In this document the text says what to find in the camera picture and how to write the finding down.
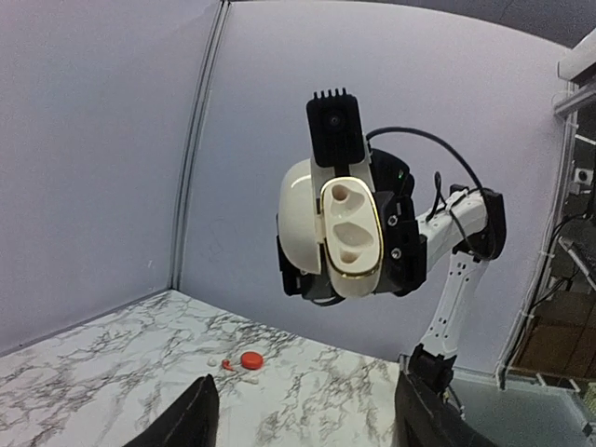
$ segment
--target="white wall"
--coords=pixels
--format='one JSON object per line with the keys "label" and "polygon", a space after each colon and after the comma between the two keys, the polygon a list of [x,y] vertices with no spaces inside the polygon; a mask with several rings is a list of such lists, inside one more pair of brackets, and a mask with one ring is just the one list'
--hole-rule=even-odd
{"label": "white wall", "polygon": [[215,3],[0,1],[0,352],[166,287]]}
{"label": "white wall", "polygon": [[[182,291],[332,345],[395,359],[427,328],[447,264],[417,292],[321,309],[281,288],[275,214],[285,171],[310,154],[305,104],[347,87],[367,130],[440,135],[504,194],[508,242],[488,269],[461,340],[459,366],[492,372],[530,287],[562,150],[551,99],[563,48],[490,23],[359,3],[233,4],[196,160]],[[438,146],[409,136],[375,145],[416,179],[418,212],[444,184],[470,183]]]}

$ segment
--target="red bottle cap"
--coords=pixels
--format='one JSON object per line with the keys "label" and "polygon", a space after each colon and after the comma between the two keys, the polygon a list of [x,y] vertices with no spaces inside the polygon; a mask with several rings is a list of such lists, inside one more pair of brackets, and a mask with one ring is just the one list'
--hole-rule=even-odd
{"label": "red bottle cap", "polygon": [[258,370],[263,366],[263,356],[257,352],[245,352],[240,358],[242,366],[247,370]]}

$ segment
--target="small white object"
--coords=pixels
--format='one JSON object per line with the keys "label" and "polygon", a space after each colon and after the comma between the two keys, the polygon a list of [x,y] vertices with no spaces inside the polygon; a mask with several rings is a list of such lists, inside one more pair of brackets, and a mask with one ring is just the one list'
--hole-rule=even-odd
{"label": "small white object", "polygon": [[574,182],[575,183],[590,186],[590,185],[592,185],[593,178],[594,178],[594,171],[592,169],[576,168],[576,171],[574,172]]}
{"label": "small white object", "polygon": [[554,253],[546,253],[545,251],[541,250],[538,252],[539,254],[541,254],[542,256],[546,256],[550,259],[555,259],[555,254]]}

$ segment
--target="black cable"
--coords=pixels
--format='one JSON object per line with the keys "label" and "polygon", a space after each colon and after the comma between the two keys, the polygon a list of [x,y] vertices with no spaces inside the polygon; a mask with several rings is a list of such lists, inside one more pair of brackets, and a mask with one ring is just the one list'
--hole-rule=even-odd
{"label": "black cable", "polygon": [[322,298],[322,299],[315,299],[315,300],[308,300],[308,301],[310,301],[311,303],[314,303],[315,305],[318,305],[319,307],[329,307],[330,305],[339,305],[340,303],[345,301],[345,298],[342,298],[341,296],[336,296],[331,299]]}
{"label": "black cable", "polygon": [[[478,252],[476,252],[473,249],[472,244],[471,244],[469,238],[467,237],[466,230],[464,230],[464,226],[459,222],[459,219],[457,219],[457,216],[455,216],[455,213],[451,210],[451,208],[448,208],[447,207],[447,201],[445,200],[445,197],[443,196],[443,194],[442,194],[442,192],[440,190],[440,186],[441,186],[440,172],[437,171],[437,172],[435,172],[435,188],[436,188],[435,202],[438,199],[442,203],[443,208],[440,209],[440,211],[447,210],[447,212],[451,216],[452,220],[455,222],[455,225],[457,226],[457,229],[459,230],[459,233],[462,235],[462,239],[464,239],[464,242],[466,242],[467,247],[469,248],[470,252],[474,255],[474,257],[476,257],[478,259],[481,259],[481,260],[482,259],[487,259],[487,258],[485,258],[484,256],[482,256],[481,254],[479,254]],[[455,206],[458,203],[460,203],[465,197],[466,196],[459,197],[452,204],[452,206]],[[437,212],[436,208],[437,207],[436,207],[436,203],[435,203],[435,206],[433,206],[433,210],[430,213],[433,214],[433,211],[436,213]]]}
{"label": "black cable", "polygon": [[[477,188],[468,189],[467,190],[467,194],[458,197],[457,200],[454,203],[452,203],[451,206],[454,207],[455,205],[459,205],[461,202],[464,201],[465,198],[467,198],[470,194],[475,193],[476,191],[478,191]],[[440,208],[437,209],[437,212],[445,211],[445,208],[446,207],[442,206],[442,207],[440,207]]]}
{"label": "black cable", "polygon": [[450,398],[454,398],[455,401],[455,405],[457,406],[457,411],[459,412],[459,415],[463,415],[464,414],[464,404],[462,403],[462,401],[459,399],[459,397],[457,396],[457,394],[455,394],[454,389],[452,388],[451,385],[447,386],[447,390],[449,391],[449,397]]}
{"label": "black cable", "polygon": [[442,138],[439,138],[436,135],[433,135],[432,133],[425,132],[420,129],[403,128],[403,127],[399,127],[399,126],[379,128],[379,129],[375,129],[375,130],[367,133],[366,140],[370,141],[372,138],[379,136],[379,135],[384,135],[386,133],[410,133],[412,135],[417,135],[419,137],[423,137],[428,140],[431,140],[432,142],[435,142],[436,144],[442,146],[445,150],[447,150],[447,152],[449,152],[459,162],[459,164],[462,165],[462,167],[466,170],[467,175],[469,175],[470,179],[472,179],[472,182],[474,182],[474,185],[476,186],[478,191],[481,193],[482,201],[484,202],[484,208],[486,208],[487,226],[491,233],[491,241],[493,241],[491,255],[488,258],[492,259],[496,252],[496,246],[494,243],[494,240],[495,240],[494,226],[493,226],[493,222],[491,221],[490,215],[488,212],[488,199],[486,198],[486,193],[484,192],[484,187],[482,186],[480,179],[476,175],[476,172],[474,172],[474,169],[472,169],[472,167],[466,162],[466,160],[445,140],[443,140]]}
{"label": "black cable", "polygon": [[427,215],[425,220],[430,222],[430,220],[435,217],[437,214],[437,208],[439,207],[439,200],[440,200],[440,187],[441,187],[441,179],[440,179],[440,172],[435,172],[435,202],[432,204],[432,210]]}
{"label": "black cable", "polygon": [[535,303],[533,303],[530,306],[530,310],[534,310],[536,309],[539,305],[541,305],[542,303],[544,303],[545,301],[547,301],[548,298],[550,298],[552,295],[554,295],[557,291],[559,291],[562,288],[562,285],[567,282],[567,283],[571,283],[573,282],[573,279],[577,276],[577,274],[580,272],[579,268],[575,269],[575,272],[573,273],[572,276],[570,276],[569,278],[561,278],[559,279],[554,286],[552,286],[550,288],[550,290],[544,294],[544,296],[542,298],[540,298],[538,301],[536,301]]}
{"label": "black cable", "polygon": [[[550,256],[550,252],[552,251],[552,247],[554,245],[554,243],[557,241],[557,236],[560,234],[560,232],[563,230],[563,228],[570,222],[574,221],[575,219],[578,219],[580,217],[585,216],[586,213],[583,212],[581,214],[574,214],[573,216],[567,216],[565,218],[563,218],[559,224],[557,224],[553,230],[552,230],[552,236],[550,237],[550,241],[547,247],[547,256]],[[534,290],[534,294],[532,296],[532,300],[531,303],[533,303],[535,301],[535,299],[538,296],[538,291],[540,289],[540,284],[542,284],[542,279],[544,277],[544,274],[547,271],[547,263],[544,262],[542,264],[542,268],[540,269],[540,274],[538,275],[538,283],[537,283],[537,287]]]}

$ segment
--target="cardboard box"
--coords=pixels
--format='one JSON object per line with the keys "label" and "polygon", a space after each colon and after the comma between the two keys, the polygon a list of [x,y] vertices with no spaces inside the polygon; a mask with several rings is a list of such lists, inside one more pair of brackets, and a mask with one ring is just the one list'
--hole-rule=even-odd
{"label": "cardboard box", "polygon": [[594,359],[590,364],[588,372],[586,372],[586,377],[590,379],[596,379],[596,359]]}
{"label": "cardboard box", "polygon": [[576,348],[567,362],[565,374],[588,377],[589,367],[596,359],[596,329],[586,328],[579,336]]}
{"label": "cardboard box", "polygon": [[592,308],[591,313],[588,317],[588,322],[586,323],[586,327],[590,329],[596,329],[596,305]]}
{"label": "cardboard box", "polygon": [[575,326],[537,324],[518,365],[536,372],[564,373],[583,331]]}
{"label": "cardboard box", "polygon": [[[557,291],[552,301],[545,301],[536,308],[541,324],[571,325],[583,328],[593,314],[596,295],[573,291]],[[593,316],[596,328],[596,315]]]}

